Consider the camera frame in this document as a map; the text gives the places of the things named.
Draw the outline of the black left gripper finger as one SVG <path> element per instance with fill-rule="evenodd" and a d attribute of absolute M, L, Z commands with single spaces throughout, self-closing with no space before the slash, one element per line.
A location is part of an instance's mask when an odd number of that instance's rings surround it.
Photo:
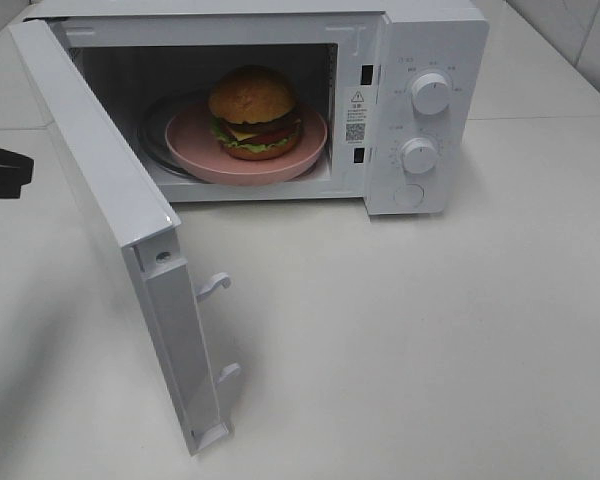
<path fill-rule="evenodd" d="M 32 181 L 34 160 L 0 148 L 0 199 L 19 199 L 21 189 Z"/>

